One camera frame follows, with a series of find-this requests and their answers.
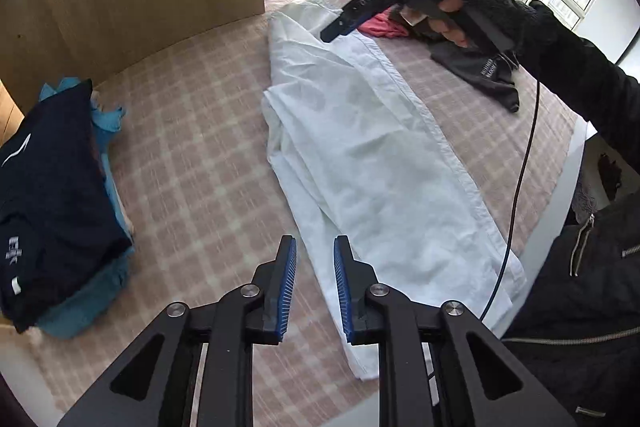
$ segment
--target black jacket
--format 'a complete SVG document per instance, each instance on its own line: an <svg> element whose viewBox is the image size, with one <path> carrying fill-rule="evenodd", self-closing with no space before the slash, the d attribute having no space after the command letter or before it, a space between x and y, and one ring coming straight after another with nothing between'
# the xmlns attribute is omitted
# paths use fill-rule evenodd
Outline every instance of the black jacket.
<svg viewBox="0 0 640 427"><path fill-rule="evenodd" d="M640 171L640 85L556 26L521 62ZM640 425L639 193L562 230L503 342L578 425Z"/></svg>

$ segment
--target plaid bedsheet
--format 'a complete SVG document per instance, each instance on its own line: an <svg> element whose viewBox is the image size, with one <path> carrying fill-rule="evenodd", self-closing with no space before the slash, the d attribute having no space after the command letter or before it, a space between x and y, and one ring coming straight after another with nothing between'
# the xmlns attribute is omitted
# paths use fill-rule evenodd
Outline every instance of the plaid bedsheet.
<svg viewBox="0 0 640 427"><path fill-rule="evenodd" d="M271 0L268 9L289 0ZM167 304L195 307L248 282L280 236L299 238L266 159L260 112L270 85L266 16L179 42L98 87L106 107L127 108L111 147L118 191L136 227L128 287L71 341L33 346L57 405L68 409ZM532 80L518 78L510 115L428 58L418 42L379 41L431 109L504 232L532 108ZM572 135L573 115L543 93L536 142L520 197L514 247L546 207ZM284 343L254 350L255 425L316 427L377 389L357 381L298 241L298 270Z"/></svg>

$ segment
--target wooden floor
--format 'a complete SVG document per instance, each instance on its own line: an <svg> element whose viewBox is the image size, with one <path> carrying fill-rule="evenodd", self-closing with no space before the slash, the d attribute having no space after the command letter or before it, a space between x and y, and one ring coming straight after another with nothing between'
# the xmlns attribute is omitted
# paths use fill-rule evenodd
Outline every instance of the wooden floor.
<svg viewBox="0 0 640 427"><path fill-rule="evenodd" d="M22 112L0 82L0 145L14 135L23 118Z"/></svg>

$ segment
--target black sleeve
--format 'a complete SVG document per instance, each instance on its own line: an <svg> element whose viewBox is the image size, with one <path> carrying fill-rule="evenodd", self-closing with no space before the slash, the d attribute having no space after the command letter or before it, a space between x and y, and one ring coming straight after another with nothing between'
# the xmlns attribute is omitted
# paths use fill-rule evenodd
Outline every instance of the black sleeve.
<svg viewBox="0 0 640 427"><path fill-rule="evenodd" d="M640 84L591 42L554 20L553 42L522 65L566 105L591 121L604 140L640 171Z"/></svg>

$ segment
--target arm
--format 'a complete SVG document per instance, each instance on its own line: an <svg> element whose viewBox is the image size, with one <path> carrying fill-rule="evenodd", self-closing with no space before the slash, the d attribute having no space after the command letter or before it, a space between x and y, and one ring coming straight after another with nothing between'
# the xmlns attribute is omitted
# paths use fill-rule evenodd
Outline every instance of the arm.
<svg viewBox="0 0 640 427"><path fill-rule="evenodd" d="M591 121L605 141L640 171L640 84L613 65L591 42L560 23L540 1L531 6L510 0L444 0L443 11L456 11L463 2L474 4L514 41L525 23L518 60L566 105ZM430 21L434 31L459 46L468 42L459 29Z"/></svg>

